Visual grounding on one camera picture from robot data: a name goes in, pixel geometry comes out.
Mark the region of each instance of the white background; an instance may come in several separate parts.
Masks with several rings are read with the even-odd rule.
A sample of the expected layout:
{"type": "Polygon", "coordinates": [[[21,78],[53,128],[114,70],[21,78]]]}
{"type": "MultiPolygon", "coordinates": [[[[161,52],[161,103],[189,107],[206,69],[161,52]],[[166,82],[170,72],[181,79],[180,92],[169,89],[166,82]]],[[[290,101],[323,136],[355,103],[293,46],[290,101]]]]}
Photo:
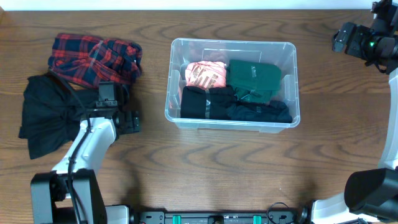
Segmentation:
{"type": "Polygon", "coordinates": [[[376,0],[0,0],[15,10],[370,9],[376,0]]]}

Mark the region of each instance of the folded clothing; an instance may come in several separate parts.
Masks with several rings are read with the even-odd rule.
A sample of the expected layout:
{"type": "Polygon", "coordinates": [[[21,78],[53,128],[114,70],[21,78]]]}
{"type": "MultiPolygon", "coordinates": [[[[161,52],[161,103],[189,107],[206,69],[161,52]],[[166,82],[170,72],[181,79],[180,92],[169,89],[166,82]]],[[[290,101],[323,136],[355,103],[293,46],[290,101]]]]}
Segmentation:
{"type": "Polygon", "coordinates": [[[202,90],[186,86],[182,90],[181,118],[228,120],[227,108],[235,102],[234,91],[230,87],[202,90]]]}
{"type": "Polygon", "coordinates": [[[87,88],[100,81],[130,85],[140,76],[140,45],[118,39],[58,34],[48,65],[60,77],[87,88]]]}
{"type": "Polygon", "coordinates": [[[280,89],[281,70],[276,65],[230,60],[226,84],[239,101],[267,103],[280,89]]]}
{"type": "Polygon", "coordinates": [[[226,86],[226,70],[223,62],[193,62],[185,70],[187,86],[207,90],[226,86]]]}
{"type": "MultiPolygon", "coordinates": [[[[28,81],[18,137],[27,139],[30,158],[36,159],[74,140],[84,111],[51,74],[29,77],[28,81]]],[[[78,90],[76,94],[86,108],[95,107],[97,90],[78,90]]]]}
{"type": "Polygon", "coordinates": [[[227,114],[234,121],[258,121],[274,123],[291,123],[289,108],[284,102],[271,100],[268,105],[241,103],[233,104],[227,114]]]}

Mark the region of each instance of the pink folded cloth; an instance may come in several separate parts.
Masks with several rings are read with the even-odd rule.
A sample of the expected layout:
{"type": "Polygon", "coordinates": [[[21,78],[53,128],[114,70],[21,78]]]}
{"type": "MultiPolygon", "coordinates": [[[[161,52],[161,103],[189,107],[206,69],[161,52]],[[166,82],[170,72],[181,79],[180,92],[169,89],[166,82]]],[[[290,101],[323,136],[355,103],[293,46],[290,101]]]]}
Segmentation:
{"type": "Polygon", "coordinates": [[[226,86],[226,70],[223,62],[193,62],[185,70],[187,86],[203,90],[226,86]]]}

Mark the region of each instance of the red plaid shirt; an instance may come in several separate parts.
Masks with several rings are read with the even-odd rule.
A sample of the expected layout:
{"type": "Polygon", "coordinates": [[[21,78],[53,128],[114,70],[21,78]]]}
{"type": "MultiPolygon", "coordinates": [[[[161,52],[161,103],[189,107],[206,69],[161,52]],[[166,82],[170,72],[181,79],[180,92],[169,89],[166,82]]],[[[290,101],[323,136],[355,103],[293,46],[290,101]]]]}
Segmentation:
{"type": "Polygon", "coordinates": [[[49,58],[50,69],[66,80],[87,88],[101,81],[132,84],[141,75],[140,45],[118,39],[58,34],[49,58]]]}

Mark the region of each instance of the wooden tabletop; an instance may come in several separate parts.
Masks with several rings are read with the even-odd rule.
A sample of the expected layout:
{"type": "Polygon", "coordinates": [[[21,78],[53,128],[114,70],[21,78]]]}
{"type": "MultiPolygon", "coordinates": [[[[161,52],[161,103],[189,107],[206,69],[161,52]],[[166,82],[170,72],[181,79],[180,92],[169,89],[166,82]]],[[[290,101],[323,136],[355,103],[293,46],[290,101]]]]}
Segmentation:
{"type": "Polygon", "coordinates": [[[0,18],[0,223],[32,223],[30,180],[70,144],[30,160],[19,139],[27,77],[47,69],[59,32],[139,43],[144,76],[133,86],[142,131],[108,150],[98,183],[105,204],[167,210],[298,207],[344,191],[374,169],[389,118],[388,76],[331,51],[344,22],[369,11],[5,12],[0,18]],[[279,134],[179,130],[164,116],[170,45],[177,37],[291,42],[297,48],[301,123],[279,134]]]}

